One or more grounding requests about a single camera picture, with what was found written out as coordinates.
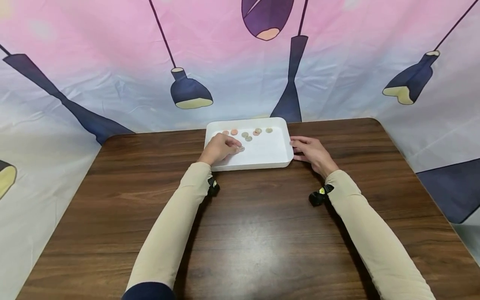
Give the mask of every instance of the navy sleeve cuff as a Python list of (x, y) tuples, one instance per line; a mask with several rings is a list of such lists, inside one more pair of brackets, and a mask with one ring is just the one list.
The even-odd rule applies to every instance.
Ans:
[(160, 282), (142, 282), (129, 288), (122, 300), (175, 300), (175, 294)]

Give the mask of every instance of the beige sleeve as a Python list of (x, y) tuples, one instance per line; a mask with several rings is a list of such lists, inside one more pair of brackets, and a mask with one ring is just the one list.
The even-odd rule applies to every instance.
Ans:
[(328, 194), (383, 300), (432, 300), (435, 296), (395, 233), (368, 204), (350, 176), (326, 179)]
[(173, 288), (198, 206), (208, 193), (210, 166), (192, 164), (158, 216), (133, 265), (127, 290), (142, 282)]

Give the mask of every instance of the brown wood grain surface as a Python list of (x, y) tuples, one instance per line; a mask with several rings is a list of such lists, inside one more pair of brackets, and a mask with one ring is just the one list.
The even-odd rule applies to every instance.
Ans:
[[(437, 299), (480, 299), (480, 269), (373, 119), (289, 124), (319, 138), (399, 237)], [(18, 299), (119, 299), (204, 130), (116, 136), (102, 147)], [(312, 207), (309, 167), (216, 173), (185, 251), (179, 299), (378, 299), (340, 218)]]

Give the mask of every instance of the white plastic tray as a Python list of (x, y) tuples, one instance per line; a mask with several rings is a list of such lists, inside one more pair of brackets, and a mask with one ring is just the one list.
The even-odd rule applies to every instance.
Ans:
[[(255, 128), (261, 128), (262, 133), (253, 135)], [(266, 129), (272, 128), (273, 132), (267, 133)], [(263, 118), (252, 120), (217, 121), (207, 125), (205, 133), (205, 146), (217, 133), (224, 130), (237, 129), (239, 133), (235, 136), (245, 151), (214, 164), (212, 171), (233, 171), (265, 168), (284, 168), (293, 159), (293, 148), (290, 146), (290, 135), (288, 134), (287, 122), (283, 118)], [(248, 132), (252, 141), (247, 142), (242, 137), (242, 132)]]

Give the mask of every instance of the black clip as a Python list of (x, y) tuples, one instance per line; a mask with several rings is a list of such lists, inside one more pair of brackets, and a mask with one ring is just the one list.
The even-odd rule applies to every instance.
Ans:
[(313, 207), (320, 206), (322, 203), (328, 199), (328, 193), (333, 191), (333, 186), (330, 184), (325, 185), (318, 191), (314, 191), (308, 196), (308, 200)]
[(217, 184), (215, 178), (213, 177), (210, 177), (208, 179), (208, 184), (210, 185), (210, 187), (208, 188), (208, 196), (216, 196), (218, 194), (218, 191), (220, 190), (220, 186)]

